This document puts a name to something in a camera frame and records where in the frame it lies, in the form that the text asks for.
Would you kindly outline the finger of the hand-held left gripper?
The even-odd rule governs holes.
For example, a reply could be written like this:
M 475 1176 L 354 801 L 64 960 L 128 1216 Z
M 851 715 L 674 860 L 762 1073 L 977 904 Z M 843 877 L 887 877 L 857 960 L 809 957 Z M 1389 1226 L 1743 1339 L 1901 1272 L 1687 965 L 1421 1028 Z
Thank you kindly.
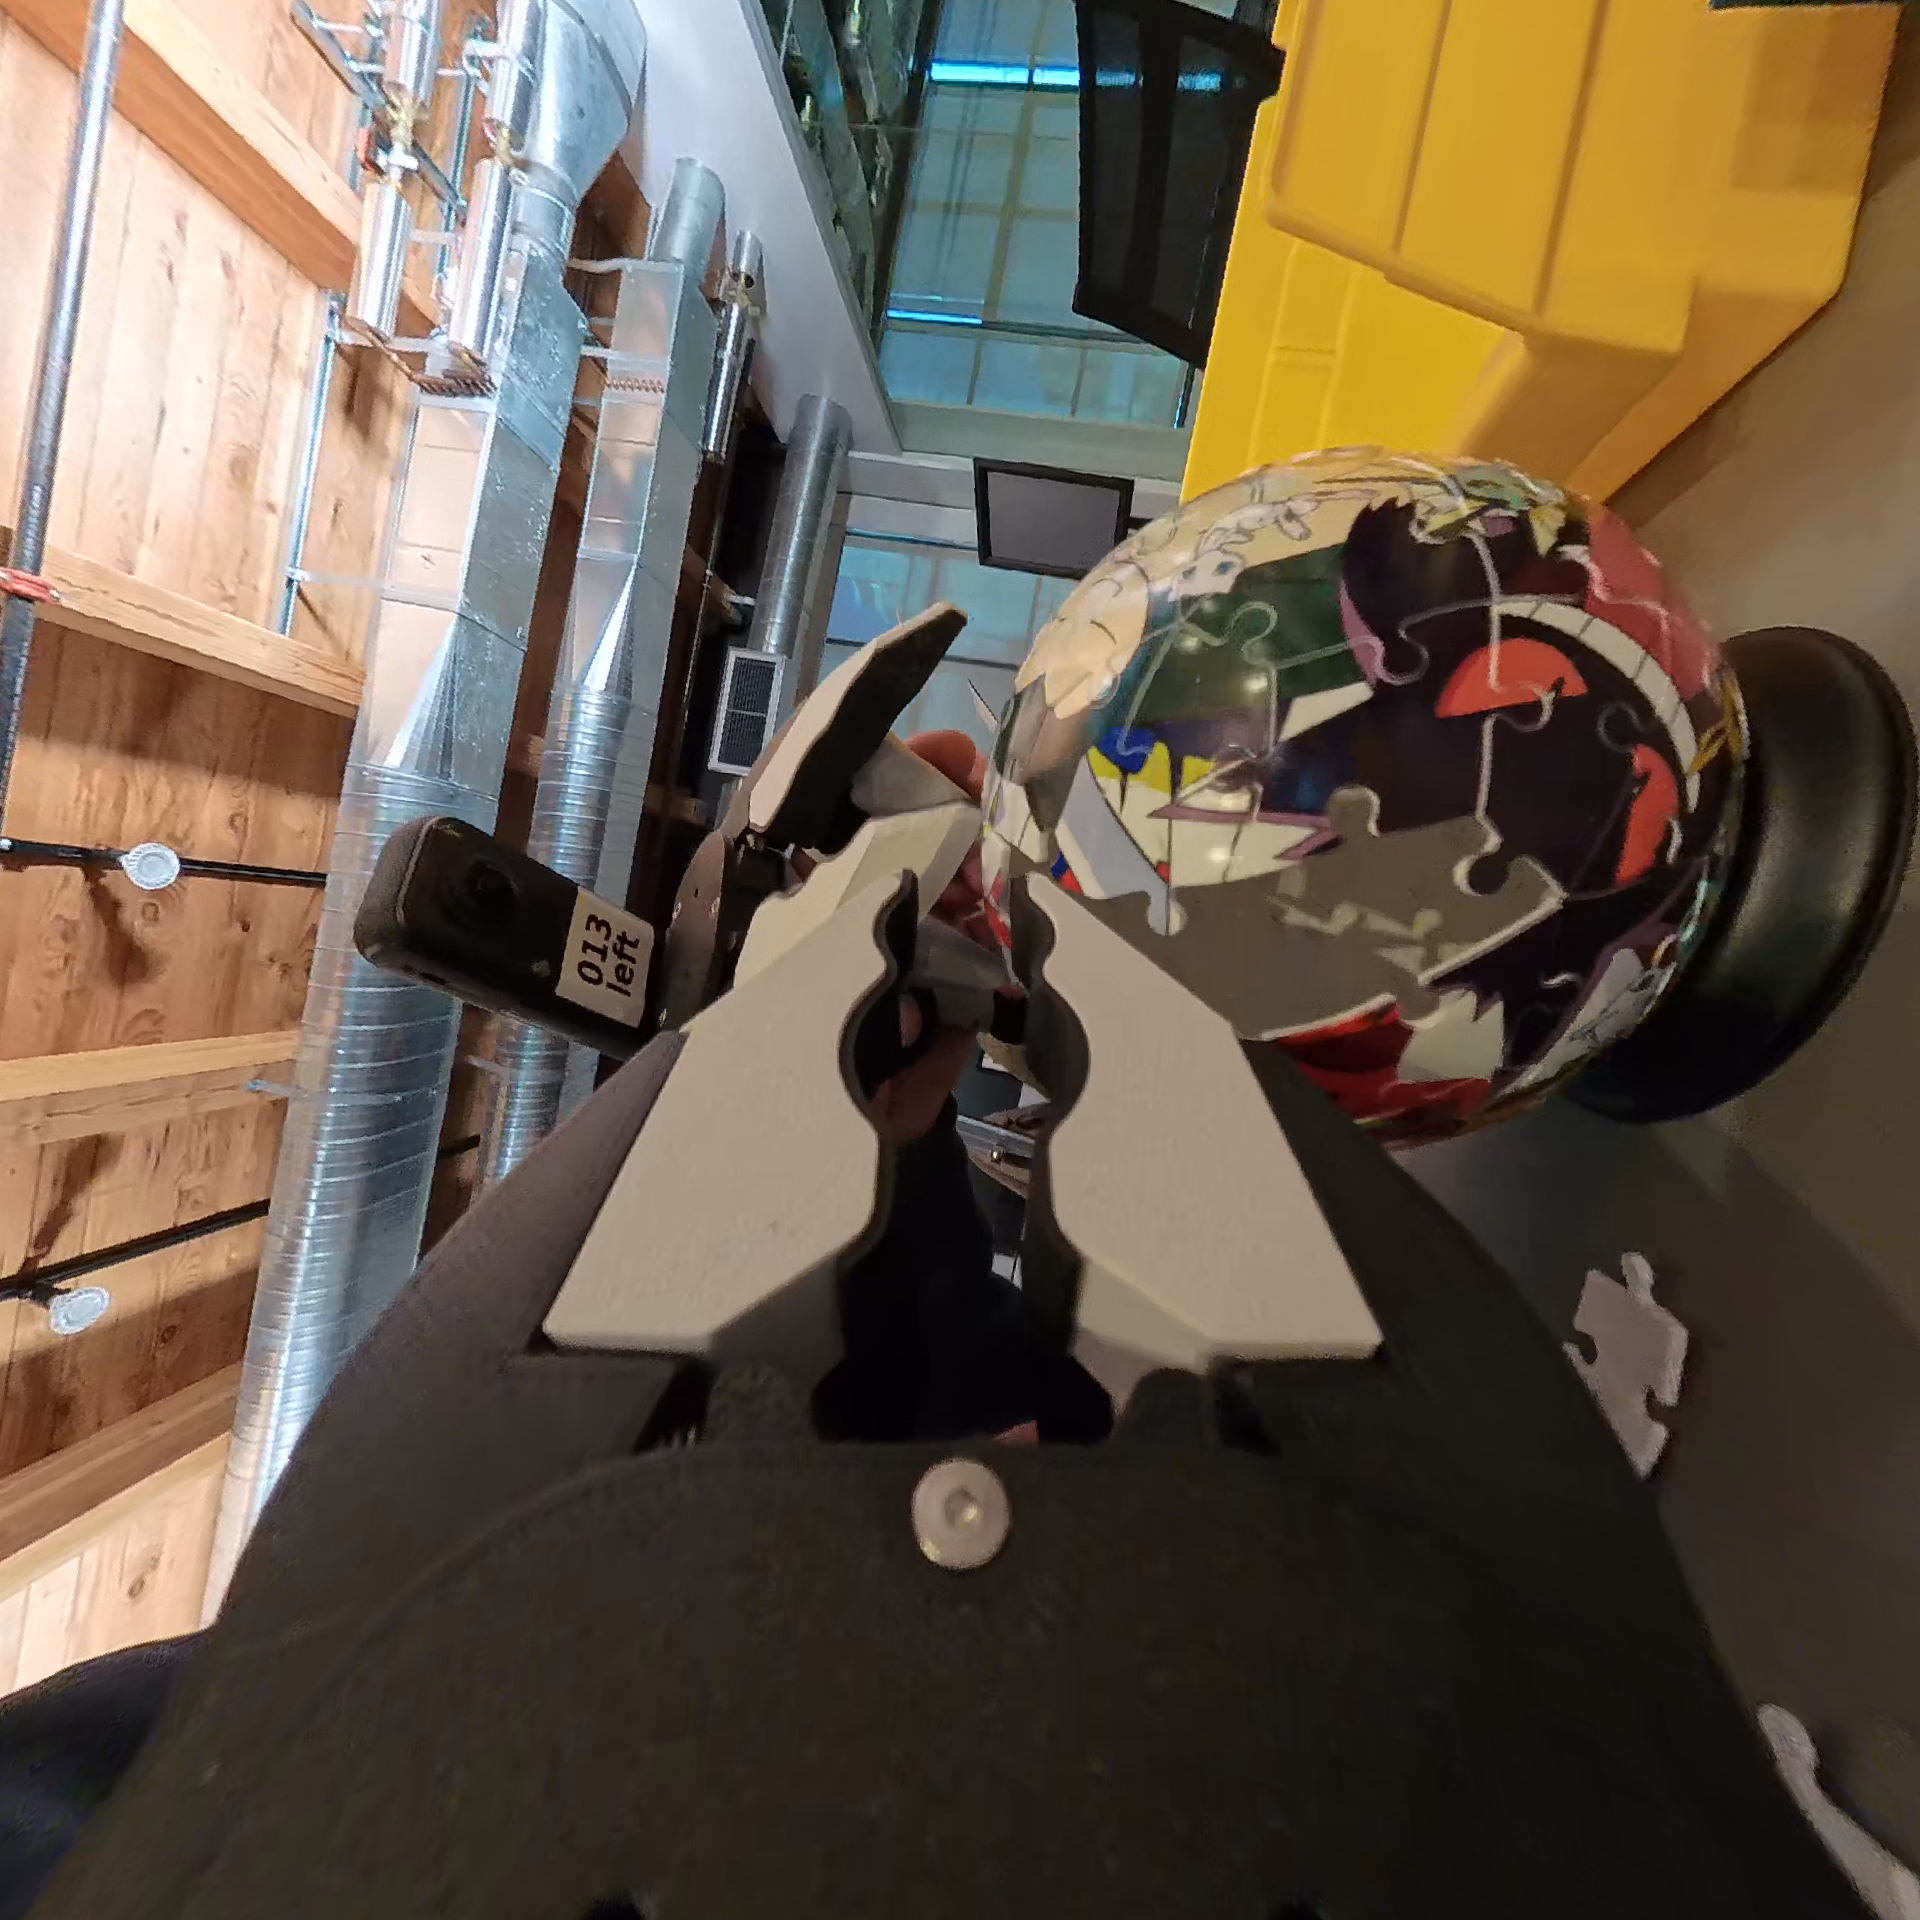
M 840 852 L 816 861 L 808 877 L 759 904 L 737 960 L 737 983 L 765 971 L 876 884 L 895 891 L 904 874 L 915 876 L 920 906 L 929 911 L 961 874 L 978 828 L 977 805 L 920 807 L 869 819 Z
M 895 724 L 964 627 L 961 609 L 933 605 L 837 665 L 745 777 L 745 835 L 849 841 L 867 821 L 963 802 L 963 787 L 907 751 Z

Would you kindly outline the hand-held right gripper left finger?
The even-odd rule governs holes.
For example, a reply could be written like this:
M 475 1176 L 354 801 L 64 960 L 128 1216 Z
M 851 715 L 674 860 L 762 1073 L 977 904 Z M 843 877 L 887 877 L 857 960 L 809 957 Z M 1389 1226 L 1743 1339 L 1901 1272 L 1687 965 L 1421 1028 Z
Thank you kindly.
M 920 881 L 876 881 L 682 1034 L 545 1337 L 827 1375 L 842 1276 L 881 1234 L 895 1148 L 874 1092 L 905 1067 Z

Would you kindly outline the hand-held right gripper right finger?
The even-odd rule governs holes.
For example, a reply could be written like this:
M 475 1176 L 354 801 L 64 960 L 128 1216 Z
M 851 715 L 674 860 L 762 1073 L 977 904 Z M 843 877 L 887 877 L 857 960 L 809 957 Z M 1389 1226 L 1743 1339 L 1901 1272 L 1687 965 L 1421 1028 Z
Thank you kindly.
M 1050 1100 L 1029 1304 L 1113 1407 L 1159 1372 L 1367 1360 L 1384 1333 L 1232 1025 L 1050 877 L 1015 889 Z

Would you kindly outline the colourful puzzle ball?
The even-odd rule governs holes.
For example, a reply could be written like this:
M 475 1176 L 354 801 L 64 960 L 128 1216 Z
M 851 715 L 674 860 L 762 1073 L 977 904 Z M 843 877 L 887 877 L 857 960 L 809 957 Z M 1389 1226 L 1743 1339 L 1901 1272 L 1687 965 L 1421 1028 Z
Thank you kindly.
M 1127 536 L 983 777 L 987 923 L 1042 874 L 1393 1145 L 1520 1114 L 1695 957 L 1745 797 L 1729 655 L 1607 508 L 1323 448 Z

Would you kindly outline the white-backed puzzle piece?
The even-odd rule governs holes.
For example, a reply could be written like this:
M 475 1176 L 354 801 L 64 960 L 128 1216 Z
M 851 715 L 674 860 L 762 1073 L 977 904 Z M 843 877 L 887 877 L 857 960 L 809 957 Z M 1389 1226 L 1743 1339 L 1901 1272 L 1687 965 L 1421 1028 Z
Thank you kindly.
M 1757 1727 L 1793 1801 L 1876 1917 L 1919 1917 L 1919 1876 L 1826 1792 L 1811 1730 L 1787 1708 L 1762 1704 Z
M 1633 1473 L 1649 1480 L 1668 1445 L 1666 1412 L 1684 1391 L 1689 1331 L 1657 1298 L 1651 1261 L 1624 1253 L 1613 1276 L 1589 1272 L 1563 1347 Z

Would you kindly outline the black ball stand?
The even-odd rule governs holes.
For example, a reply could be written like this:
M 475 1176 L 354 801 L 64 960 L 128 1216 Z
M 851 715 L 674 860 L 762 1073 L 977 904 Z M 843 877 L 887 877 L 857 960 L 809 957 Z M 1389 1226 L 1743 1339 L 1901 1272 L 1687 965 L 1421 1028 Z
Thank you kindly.
M 1745 697 L 1732 861 L 1671 993 L 1565 1085 L 1625 1124 L 1711 1114 L 1767 1082 L 1859 983 L 1904 887 L 1915 731 L 1885 667 L 1832 631 L 1724 644 Z

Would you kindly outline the person's left hand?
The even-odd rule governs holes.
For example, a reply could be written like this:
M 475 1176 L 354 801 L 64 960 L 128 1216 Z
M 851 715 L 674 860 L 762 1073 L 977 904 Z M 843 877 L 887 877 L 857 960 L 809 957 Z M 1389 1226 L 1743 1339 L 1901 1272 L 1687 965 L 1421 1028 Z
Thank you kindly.
M 889 813 L 938 805 L 980 802 L 987 755 L 961 729 L 933 729 L 901 738 L 887 737 L 881 797 Z

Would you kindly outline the vent grille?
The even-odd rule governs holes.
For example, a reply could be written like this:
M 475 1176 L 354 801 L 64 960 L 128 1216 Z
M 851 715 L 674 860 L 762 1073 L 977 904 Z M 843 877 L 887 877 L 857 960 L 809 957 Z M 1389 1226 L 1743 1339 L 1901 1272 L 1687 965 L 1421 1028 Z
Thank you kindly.
M 745 777 L 777 731 L 786 659 L 730 647 L 706 757 L 709 773 Z

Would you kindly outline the black framed panel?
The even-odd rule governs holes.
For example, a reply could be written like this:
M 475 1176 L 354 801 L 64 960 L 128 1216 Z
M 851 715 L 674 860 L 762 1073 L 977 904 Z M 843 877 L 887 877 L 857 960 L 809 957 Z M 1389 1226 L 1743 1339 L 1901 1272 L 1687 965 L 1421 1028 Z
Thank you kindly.
M 1082 580 L 1130 538 L 1136 481 L 973 457 L 977 563 Z

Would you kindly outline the large black screen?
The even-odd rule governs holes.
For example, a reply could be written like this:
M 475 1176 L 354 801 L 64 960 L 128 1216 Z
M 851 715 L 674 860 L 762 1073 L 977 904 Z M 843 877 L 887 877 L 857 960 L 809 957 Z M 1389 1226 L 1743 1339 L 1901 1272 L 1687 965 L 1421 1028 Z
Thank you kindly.
M 1258 112 L 1283 79 L 1276 3 L 1076 3 L 1073 311 L 1188 368 L 1209 359 Z

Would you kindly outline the metal conduit pipe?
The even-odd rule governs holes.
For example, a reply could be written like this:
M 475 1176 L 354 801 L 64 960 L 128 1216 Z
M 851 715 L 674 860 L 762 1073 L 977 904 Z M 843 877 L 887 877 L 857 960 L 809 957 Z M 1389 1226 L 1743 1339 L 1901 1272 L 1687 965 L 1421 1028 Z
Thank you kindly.
M 2 797 L 9 797 L 26 708 L 40 610 L 56 591 L 44 579 L 57 464 L 64 441 L 69 383 L 81 337 L 95 219 L 105 164 L 112 96 L 127 33 L 124 3 L 96 3 L 82 41 L 77 120 L 73 125 L 53 272 L 40 331 L 29 410 L 21 447 L 16 523 L 5 568 L 2 603 Z

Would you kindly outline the yellow plastic bin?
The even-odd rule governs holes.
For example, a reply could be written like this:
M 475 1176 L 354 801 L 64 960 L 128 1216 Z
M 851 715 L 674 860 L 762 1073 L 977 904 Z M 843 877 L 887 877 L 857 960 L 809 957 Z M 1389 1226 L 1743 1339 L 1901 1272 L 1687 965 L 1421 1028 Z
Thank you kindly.
M 1351 447 L 1619 492 L 1835 300 L 1901 11 L 1280 4 L 1183 499 Z

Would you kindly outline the small metal duct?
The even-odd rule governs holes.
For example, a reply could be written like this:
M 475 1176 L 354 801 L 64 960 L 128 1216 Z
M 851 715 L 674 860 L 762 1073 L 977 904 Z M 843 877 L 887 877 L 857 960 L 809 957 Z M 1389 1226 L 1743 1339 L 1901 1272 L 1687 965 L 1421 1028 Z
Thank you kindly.
M 852 423 L 827 396 L 804 394 L 784 444 L 776 517 L 753 610 L 753 647 L 800 669 L 833 601 L 842 536 L 835 515 L 849 482 Z

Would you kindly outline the large metal duct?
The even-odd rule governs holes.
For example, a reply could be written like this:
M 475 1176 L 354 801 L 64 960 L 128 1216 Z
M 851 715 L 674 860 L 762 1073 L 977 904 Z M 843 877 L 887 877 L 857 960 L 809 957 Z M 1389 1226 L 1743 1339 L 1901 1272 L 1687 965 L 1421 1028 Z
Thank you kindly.
M 631 3 L 493 4 L 477 162 L 433 329 L 399 337 L 400 154 L 433 101 L 440 4 L 385 4 L 391 146 L 364 197 L 348 329 L 404 361 L 412 399 L 367 592 L 364 693 L 321 929 L 202 1618 L 352 1347 L 420 1253 L 463 1011 L 372 968 L 352 927 L 395 829 L 490 829 L 513 738 L 586 315 L 564 287 L 586 191 L 634 125 L 644 27 Z

